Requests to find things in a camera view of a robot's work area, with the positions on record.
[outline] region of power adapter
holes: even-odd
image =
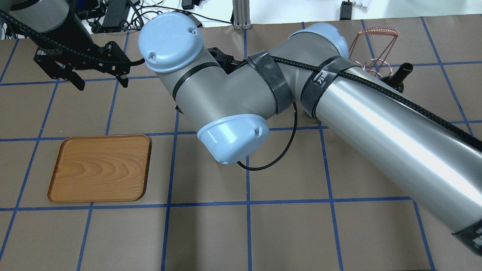
[[[351,9],[353,5],[350,1],[341,2],[340,7],[340,21],[341,20],[351,20]]]

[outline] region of blue tape line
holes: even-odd
[[[450,122],[450,124],[465,124],[465,121]]]
[[[243,40],[244,40],[244,58],[248,57],[248,38],[246,35],[246,29],[243,29]]]
[[[169,174],[169,190],[167,192],[166,220],[164,222],[164,238],[162,241],[161,271],[166,266],[167,233],[169,230],[169,217],[171,215],[171,199],[173,194],[174,164],[176,158],[177,129],[179,128],[179,112],[176,112],[176,122],[174,126],[173,153],[171,155],[171,172]]]
[[[196,132],[190,131],[190,132],[177,132],[178,135],[197,135]]]
[[[167,132],[167,133],[145,133],[147,136],[173,136],[174,133]]]
[[[129,80],[152,79],[152,78],[157,78],[157,76],[155,76],[155,75],[151,75],[151,76],[134,76],[134,77],[129,77]]]
[[[124,49],[123,49],[124,53],[127,49],[128,40],[129,40],[129,33],[127,33],[127,35],[125,36]],[[115,103],[115,100],[116,100],[117,88],[118,87],[119,87],[119,81],[116,81],[116,86],[114,88],[114,94],[112,95],[112,103],[110,105],[109,117],[107,119],[106,133],[105,133],[106,136],[109,134],[110,119],[112,118],[112,111],[114,110],[114,103]],[[84,255],[85,243],[87,241],[87,234],[89,233],[89,225],[90,225],[90,220],[91,220],[93,208],[94,208],[94,203],[91,202],[90,205],[89,205],[89,213],[87,214],[87,222],[85,223],[85,230],[84,230],[84,236],[83,236],[83,239],[82,239],[82,245],[80,246],[79,260],[77,262],[77,271],[80,271],[80,266],[82,265],[82,257]]]
[[[42,137],[43,129],[45,128],[47,118],[49,117],[50,108],[52,108],[52,103],[54,102],[54,96],[55,96],[55,93],[57,92],[58,86],[59,86],[59,79],[57,79],[57,83],[54,86],[54,91],[52,91],[52,95],[50,96],[49,105],[47,106],[47,111],[45,112],[45,116],[43,117],[42,127],[40,128],[38,138]]]
[[[116,78],[97,78],[97,79],[85,79],[86,82],[97,82],[97,81],[115,81]]]
[[[319,129],[318,126],[306,126],[306,127],[297,127],[297,130],[317,130]],[[279,128],[270,128],[270,131],[292,131],[293,127],[279,127]]]
[[[89,225],[90,225],[90,219],[92,216],[92,205],[94,203],[90,204],[89,208],[89,213],[87,214],[87,221],[85,222],[85,229],[84,229],[84,236],[82,238],[82,245],[80,246],[80,253],[79,253],[79,260],[77,261],[77,269],[76,271],[80,271],[80,266],[82,265],[82,258],[84,256],[84,250],[85,250],[85,242],[87,241],[87,233],[89,232]]]
[[[377,198],[339,198],[339,199],[300,199],[300,200],[260,200],[249,201],[250,205],[263,204],[298,204],[298,203],[347,203],[347,202],[382,202],[382,201],[410,201],[410,197],[377,197]],[[247,205],[247,201],[234,202],[202,202],[202,203],[171,203],[171,208],[198,207],[198,206],[229,206]],[[0,212],[8,211],[58,211],[58,210],[97,210],[97,209],[137,209],[137,208],[165,208],[167,203],[154,204],[124,204],[124,205],[93,205],[93,206],[43,206],[43,207],[10,207],[0,208]]]
[[[55,84],[55,83],[57,83],[57,81],[37,81],[37,82],[1,83],[0,86],[37,85],[37,84]]]
[[[246,205],[247,202],[208,202],[208,203],[171,203],[171,208],[180,207],[199,207],[199,206],[226,206],[226,205]]]
[[[363,29],[366,29],[365,27],[365,22],[362,20],[360,20],[361,22],[361,27]],[[373,53],[373,48],[372,48],[372,44],[370,43],[370,38],[368,37],[368,35],[365,35],[365,38],[366,38],[366,42],[368,43],[368,50],[370,50],[370,55],[372,56],[372,58],[375,58],[375,54]]]
[[[442,62],[442,65],[482,64],[482,61]]]
[[[4,138],[0,139],[0,142],[9,142],[9,141],[47,141],[47,140],[64,140],[67,137],[30,137],[30,138]]]
[[[55,84],[54,90],[52,91],[52,95],[50,96],[49,105],[47,106],[47,110],[45,111],[45,116],[43,117],[42,126],[40,127],[39,136],[38,136],[39,138],[41,137],[43,129],[45,127],[45,123],[47,122],[50,108],[52,107],[52,102],[54,100],[55,92],[57,91],[58,82],[59,82],[59,79],[57,79],[57,83]],[[25,190],[25,185],[27,184],[28,175],[30,174],[30,169],[32,168],[33,159],[35,158],[35,154],[37,153],[37,148],[39,147],[39,142],[40,142],[39,140],[35,142],[35,147],[33,149],[32,156],[30,157],[30,161],[28,162],[28,167],[27,167],[27,171],[25,172],[24,180],[22,182],[22,187],[20,188],[20,192],[18,193],[17,202],[15,204],[15,208],[12,213],[12,218],[10,219],[7,232],[5,233],[5,238],[3,239],[2,247],[0,249],[0,260],[3,256],[3,252],[5,251],[5,246],[7,245],[8,237],[10,236],[10,231],[12,230],[13,221],[15,220],[15,216],[16,216],[18,207],[20,205],[20,200],[22,199],[22,195]]]
[[[5,64],[5,68],[3,68],[3,72],[1,73],[1,76],[0,76],[0,83],[3,80],[3,77],[5,76],[5,72],[7,72],[8,65],[10,65],[10,61],[12,60],[13,54],[15,53],[15,49],[17,49],[18,41],[19,39],[17,39],[17,41],[13,45],[13,49],[12,49],[12,52],[10,53],[10,56],[8,57],[7,64]]]
[[[246,166],[249,166],[249,156],[246,156]],[[248,271],[253,271],[253,254],[251,249],[251,188],[249,170],[246,170],[246,227],[248,234]]]
[[[428,247],[427,237],[425,236],[425,230],[423,228],[422,217],[420,217],[420,211],[418,210],[418,205],[415,201],[413,201],[413,203],[414,203],[415,214],[417,216],[418,226],[420,228],[420,233],[422,234],[423,245],[425,247],[425,252],[427,254],[428,262],[430,264],[430,269],[436,270],[435,265],[433,264],[432,254],[430,253],[430,249]]]
[[[268,201],[251,201],[251,205],[261,204],[298,204],[298,203],[329,203],[330,199],[307,199],[307,200],[268,200]]]
[[[7,245],[8,237],[10,236],[10,231],[12,230],[13,221],[15,220],[16,214],[17,214],[17,211],[14,210],[13,213],[12,213],[12,218],[10,219],[10,223],[8,224],[7,233],[5,234],[5,238],[3,238],[3,243],[2,243],[2,245],[1,245],[1,249],[0,249],[0,260],[1,260],[2,256],[3,256],[3,252],[5,251],[5,246]]]
[[[423,67],[423,66],[438,66],[439,63],[422,63],[422,64],[412,64],[414,67]]]
[[[321,150],[323,151],[323,162],[325,166],[325,175],[326,175],[326,185],[328,187],[328,196],[330,198],[330,209],[332,213],[332,221],[333,221],[333,232],[335,234],[335,243],[336,243],[336,254],[338,255],[338,265],[340,267],[340,270],[343,271],[343,259],[341,256],[341,247],[340,247],[340,239],[338,236],[338,225],[336,222],[336,213],[335,213],[335,202],[333,199],[333,192],[332,192],[332,187],[331,187],[331,181],[330,181],[330,172],[328,169],[328,159],[326,155],[326,147],[325,147],[325,138],[323,135],[323,129],[321,128],[321,123],[318,123],[318,126],[320,128],[320,140],[321,140]]]
[[[439,53],[437,52],[437,48],[435,48],[435,44],[433,42],[432,36],[430,35],[430,32],[428,31],[427,24],[425,23],[425,19],[423,17],[420,17],[420,19],[422,20],[422,24],[423,24],[423,27],[425,29],[425,32],[427,33],[428,40],[430,41],[430,44],[432,45],[433,52],[435,53],[435,56],[437,57],[437,61],[439,62],[440,68],[442,69],[443,76],[445,77],[445,80],[447,81],[450,92],[452,93],[452,96],[454,97],[455,103],[457,103],[460,114],[462,115],[462,118],[464,119],[465,124],[467,125],[467,128],[469,129],[469,134],[471,136],[474,136],[474,133],[472,132],[472,129],[470,128],[470,125],[467,121],[467,117],[465,116],[464,110],[462,109],[462,106],[460,105],[460,102],[457,98],[457,95],[455,94],[454,88],[452,87],[452,83],[450,83],[450,79],[447,75],[447,72],[445,71],[445,68],[443,67],[442,60],[440,59]]]
[[[378,197],[378,198],[344,198],[333,199],[336,203],[352,203],[352,202],[382,202],[382,201],[411,201],[410,197]]]
[[[114,104],[116,102],[118,88],[119,88],[119,81],[116,82],[116,86],[114,88],[114,94],[112,95],[112,102],[110,103],[109,117],[107,118],[106,133],[105,133],[106,136],[109,135],[110,121],[112,120],[112,113],[114,112]]]
[[[243,30],[243,47],[244,58],[248,56],[248,35],[246,29]],[[246,156],[246,166],[249,166],[249,156]],[[253,254],[251,246],[251,188],[249,170],[246,170],[246,227],[247,227],[247,241],[248,241],[248,271],[253,270]]]

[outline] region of black power brick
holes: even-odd
[[[122,21],[127,20],[131,6],[127,1],[130,0],[110,0],[107,7],[106,16],[102,23],[104,32],[119,30]]]
[[[350,1],[341,2],[340,7],[340,21],[341,20],[351,20],[351,8],[353,7]]]

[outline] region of black cable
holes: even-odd
[[[129,24],[129,22],[127,20],[122,20],[119,22],[119,28],[121,29],[124,29],[124,27],[122,27],[124,24],[122,22],[125,22],[126,24]]]
[[[206,16],[201,15],[201,14],[197,14],[197,13],[194,13],[194,12],[185,11],[185,10],[181,10],[181,9],[177,9],[177,8],[157,6],[157,5],[144,6],[144,8],[161,8],[161,9],[175,10],[175,11],[179,11],[179,12],[183,12],[183,13],[188,13],[188,14],[192,14],[192,15],[197,15],[197,16],[199,16],[199,17],[202,17],[202,18],[204,18],[204,19],[208,19],[208,20],[211,20],[211,21],[216,21],[216,22],[220,22],[220,23],[226,23],[226,24],[230,24],[230,25],[233,24],[232,22],[209,18],[209,17],[206,17]]]
[[[156,14],[159,14],[159,12],[162,13],[161,11],[152,11],[152,10],[151,10],[151,11],[143,12],[143,13],[141,13],[140,15],[141,15],[141,16],[144,16],[144,15],[147,14],[147,13],[156,13]],[[137,19],[138,19],[138,17],[136,17],[135,19],[133,19],[133,20],[126,26],[126,28],[129,28],[132,24],[135,25],[135,22],[137,21]]]
[[[309,64],[305,64],[305,63],[300,63],[300,62],[296,62],[296,61],[293,61],[293,60],[289,60],[289,59],[284,59],[284,58],[281,58],[281,57],[276,57],[276,56],[272,56],[273,60],[278,62],[278,63],[282,63],[282,64],[286,64],[286,65],[290,65],[290,66],[293,66],[293,67],[297,67],[297,68],[303,68],[303,69],[308,69],[308,70],[312,70],[312,71],[321,71],[322,70],[322,67],[317,67],[317,66],[313,66],[313,65],[309,65]],[[387,88],[384,88],[376,83],[373,83],[365,78],[362,78],[362,77],[359,77],[359,76],[356,76],[356,75],[353,75],[353,74],[350,74],[350,73],[347,73],[347,72],[340,72],[338,74],[340,77],[343,77],[345,79],[348,79],[348,80],[351,80],[351,81],[354,81],[354,82],[357,82],[357,83],[360,83],[360,84],[363,84],[363,85],[366,85],[368,87],[371,87],[373,89],[375,89],[376,91],[392,98],[393,100],[407,106],[408,108],[414,110],[415,112],[419,113],[420,115],[428,118],[429,120],[435,122],[436,124],[442,126],[443,128],[445,128],[446,130],[450,131],[451,133],[453,133],[454,135],[458,136],[460,139],[462,139],[462,141],[464,141],[466,144],[472,146],[473,148],[479,150],[479,151],[482,151],[482,141],[476,139],[475,137],[469,135],[468,133],[466,133],[465,131],[459,129],[458,127],[454,126],[453,124],[451,124],[450,122],[442,119],[441,117],[435,115],[434,113],[426,110],[425,108],[417,105],[416,103],[404,98],[403,96],[400,96],[399,94],[387,89]]]
[[[164,2],[164,0],[158,2],[158,3],[155,3],[153,5],[150,5],[150,6],[145,6],[144,5],[144,0],[142,0],[142,4],[139,4],[139,7],[140,7],[140,11],[143,9],[143,8],[148,8],[148,7],[157,7],[158,5],[162,4],[162,2]]]
[[[79,0],[72,0],[70,2],[69,9],[72,11],[72,13],[77,13],[77,10],[79,9]]]
[[[5,27],[3,25],[1,26],[1,29],[3,30],[3,33],[5,34],[4,40],[9,40],[9,38],[7,36],[7,30],[5,29]]]
[[[12,39],[18,39],[18,35],[15,33],[15,31],[13,30],[13,27],[12,27],[12,24],[10,24],[9,22],[5,22],[7,24],[7,27],[5,29],[5,31],[8,31],[8,29],[10,29],[10,38]]]
[[[161,4],[162,2],[164,2],[164,0],[156,3],[154,6],[157,6],[157,5]],[[140,12],[143,8],[150,7],[150,6],[144,6],[144,0],[142,0],[142,3],[141,3],[141,4],[138,4],[138,6],[140,7],[140,8],[138,9],[139,12]],[[127,28],[129,28],[129,26],[131,26],[132,24],[134,24],[134,25],[137,27],[137,24],[136,24],[135,22],[136,22],[136,20],[137,20],[139,17],[136,17],[136,18],[134,19],[134,16],[136,16],[136,15],[137,15],[137,14],[136,14],[135,12],[134,12],[134,14],[132,14],[132,16],[131,16],[131,22],[130,22],[130,23],[127,22]]]
[[[137,17],[139,18],[139,23],[141,24],[141,28],[144,27],[144,20],[142,19],[142,16],[141,14],[139,13],[139,10],[135,7],[134,4],[132,4],[131,0],[126,0],[129,5],[131,6],[131,8],[134,10],[134,13],[137,15]]]
[[[237,164],[240,165],[240,167],[242,167],[246,170],[249,170],[249,171],[259,171],[259,170],[269,168],[270,166],[276,164],[279,160],[281,160],[281,158],[283,158],[283,156],[286,154],[286,152],[288,152],[288,149],[290,148],[291,143],[293,143],[293,139],[295,138],[295,134],[296,134],[296,129],[298,127],[298,108],[296,108],[296,103],[293,103],[293,109],[295,111],[295,122],[293,123],[293,131],[291,132],[290,140],[288,141],[288,144],[284,148],[283,152],[275,160],[273,160],[273,162],[271,162],[271,163],[269,163],[265,166],[250,167],[250,166],[244,165],[243,163],[241,163],[241,161],[238,161]]]
[[[15,19],[14,17],[10,16],[6,12],[4,12],[3,10],[0,10],[0,17],[4,18],[9,23],[11,23],[10,25],[14,24],[14,25],[18,26],[24,32],[25,35],[28,34],[31,37],[35,37],[35,38],[37,38],[37,39],[39,39],[39,40],[41,40],[45,43],[48,43],[51,46],[54,46],[55,48],[61,49],[61,50],[66,51],[70,54],[73,54],[75,56],[82,57],[85,60],[95,62],[95,65],[98,65],[99,63],[101,63],[101,64],[107,64],[107,65],[113,65],[113,66],[121,66],[121,67],[129,66],[129,67],[131,67],[131,66],[137,66],[137,65],[140,65],[140,64],[144,63],[143,58],[139,59],[137,61],[134,61],[134,62],[131,62],[131,61],[115,61],[115,60],[102,59],[102,58],[95,57],[95,56],[92,56],[92,55],[89,55],[89,54],[84,54],[82,52],[73,50],[73,49],[71,49],[71,48],[69,48],[69,47],[67,47],[67,46],[65,46],[61,43],[58,43],[58,42],[46,37],[42,33],[39,33],[38,31],[32,29],[31,27],[27,26],[26,24],[20,22],[19,20]]]

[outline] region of grid of blue tape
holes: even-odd
[[[452,84],[450,83],[450,80],[447,76],[447,73],[445,72],[444,66],[446,65],[462,65],[462,64],[482,64],[482,61],[470,61],[470,62],[450,62],[450,63],[444,63],[441,61],[437,49],[435,48],[435,45],[433,43],[433,40],[431,38],[430,32],[427,28],[427,25],[425,23],[425,20],[423,17],[420,18],[422,20],[423,26],[425,28],[425,31],[427,33],[427,36],[430,40],[430,43],[432,45],[432,48],[435,52],[435,55],[437,57],[438,63],[426,63],[426,64],[414,64],[414,66],[440,66],[445,79],[447,80],[447,84],[449,85],[449,88],[452,92],[452,95],[454,96],[454,99],[458,105],[458,108],[462,114],[463,121],[457,121],[457,122],[452,122],[453,124],[466,124],[470,133],[472,134],[472,131],[470,129],[470,123],[482,123],[482,120],[474,120],[474,121],[469,121],[467,120],[463,109],[457,99],[457,96],[455,94],[455,91],[452,87]],[[361,20],[362,27],[365,28],[363,20]],[[305,28],[304,22],[301,23],[302,28]],[[127,48],[127,43],[129,39],[129,34],[126,35],[126,40],[124,44],[124,51]],[[368,46],[370,49],[370,54],[372,57],[374,57],[374,53],[370,44],[370,40],[367,37],[367,42]],[[306,200],[267,200],[267,201],[251,201],[250,199],[250,175],[249,171],[246,171],[246,201],[237,201],[237,202],[205,202],[205,203],[171,203],[171,196],[172,196],[172,188],[173,188],[173,176],[174,176],[174,162],[175,162],[175,153],[176,153],[176,143],[177,143],[177,136],[178,135],[192,135],[195,134],[195,132],[178,132],[178,124],[179,124],[179,112],[176,113],[176,120],[175,120],[175,127],[174,127],[174,132],[173,133],[148,133],[146,135],[148,136],[174,136],[173,139],[173,152],[172,152],[172,158],[171,158],[171,170],[170,170],[170,178],[169,178],[169,189],[168,189],[168,199],[166,204],[130,204],[130,205],[94,205],[94,203],[90,203],[89,205],[86,206],[60,206],[60,207],[19,207],[20,200],[22,198],[23,191],[25,189],[25,185],[27,183],[28,175],[39,145],[40,141],[44,140],[63,140],[65,137],[42,137],[42,132],[45,127],[45,123],[47,121],[48,115],[50,108],[52,106],[52,102],[54,100],[55,92],[57,90],[57,87],[60,83],[65,83],[65,81],[60,81],[57,79],[56,81],[38,81],[38,82],[18,82],[18,83],[1,83],[3,80],[3,77],[5,75],[5,72],[8,68],[8,65],[12,59],[12,56],[17,48],[18,45],[18,40],[15,42],[14,47],[12,49],[12,52],[9,56],[9,59],[6,63],[6,66],[0,76],[0,85],[26,85],[26,84],[53,84],[54,89],[52,91],[52,95],[47,107],[47,110],[44,115],[44,119],[42,122],[42,126],[39,131],[38,137],[34,138],[4,138],[0,139],[0,142],[8,142],[8,141],[35,141],[35,147],[33,149],[27,171],[25,173],[25,177],[17,198],[17,202],[15,204],[15,207],[12,208],[0,208],[0,211],[12,211],[12,217],[7,229],[7,232],[5,234],[1,250],[0,250],[0,260],[3,256],[3,252],[5,250],[5,246],[8,242],[8,237],[10,235],[12,226],[13,226],[13,221],[15,219],[17,211],[45,211],[45,210],[88,210],[88,216],[86,220],[86,225],[84,229],[84,235],[83,235],[83,240],[82,240],[82,245],[80,248],[80,254],[79,254],[79,260],[78,260],[78,265],[77,265],[77,270],[80,270],[81,263],[82,263],[82,256],[83,256],[83,251],[85,249],[85,244],[87,240],[87,235],[89,231],[89,225],[90,225],[90,220],[91,220],[91,215],[92,211],[96,209],[127,209],[127,208],[166,208],[166,218],[165,218],[165,225],[164,225],[164,238],[163,238],[163,250],[162,250],[162,255],[161,255],[161,270],[164,270],[165,268],[165,261],[166,261],[166,251],[167,251],[167,237],[168,237],[168,230],[169,230],[169,217],[170,217],[170,210],[172,208],[179,208],[179,207],[193,207],[193,206],[220,206],[220,205],[245,205],[246,206],[246,214],[247,214],[247,252],[248,252],[248,269],[251,271],[252,270],[252,249],[251,249],[251,205],[257,205],[257,204],[297,204],[297,203],[329,203],[331,212],[332,212],[332,221],[333,221],[333,228],[334,228],[334,235],[335,235],[335,244],[336,244],[336,251],[338,255],[338,263],[340,270],[343,270],[343,260],[342,260],[342,254],[341,254],[341,248],[340,248],[340,243],[339,243],[339,237],[338,237],[338,228],[337,228],[337,223],[336,223],[336,213],[335,213],[335,203],[342,203],[342,202],[370,202],[370,201],[411,201],[412,199],[410,197],[376,197],[376,198],[341,198],[341,199],[336,199],[333,198],[333,193],[331,189],[331,183],[330,183],[330,173],[329,173],[329,167],[328,167],[328,159],[326,155],[326,148],[325,148],[325,142],[324,142],[324,136],[323,136],[323,130],[328,129],[326,126],[322,126],[319,124],[318,126],[310,126],[310,127],[299,127],[298,129],[300,130],[308,130],[308,129],[318,129],[320,132],[320,139],[321,139],[321,148],[323,151],[323,162],[324,162],[324,167],[325,167],[325,174],[326,174],[326,180],[327,180],[327,187],[328,187],[328,194],[329,198],[328,199],[306,199]],[[246,35],[246,30],[244,31],[244,55],[245,57],[247,56],[247,35]],[[138,77],[130,77],[130,80],[137,80],[137,79],[150,79],[150,78],[156,78],[156,76],[138,76]],[[106,78],[106,79],[89,79],[85,81],[111,81],[115,80],[115,78]],[[106,132],[105,135],[109,134],[109,127],[110,127],[110,120],[112,117],[114,105],[115,105],[115,99],[117,95],[117,89],[118,89],[119,83],[116,83],[115,89],[114,89],[114,94],[112,97],[112,103],[110,107],[110,112],[109,112],[109,117],[106,125]],[[280,127],[280,128],[270,128],[271,131],[284,131],[284,130],[291,130],[291,127]],[[249,157],[246,157],[246,164],[249,165]],[[420,227],[420,232],[422,235],[423,243],[426,249],[428,261],[430,263],[430,268],[432,270],[435,270],[435,266],[430,254],[430,249],[428,246],[427,239],[425,237],[425,231],[423,228],[423,223],[420,217],[420,212],[418,210],[418,206],[416,202],[413,202],[414,209],[415,209],[415,214],[417,217],[417,221]]]

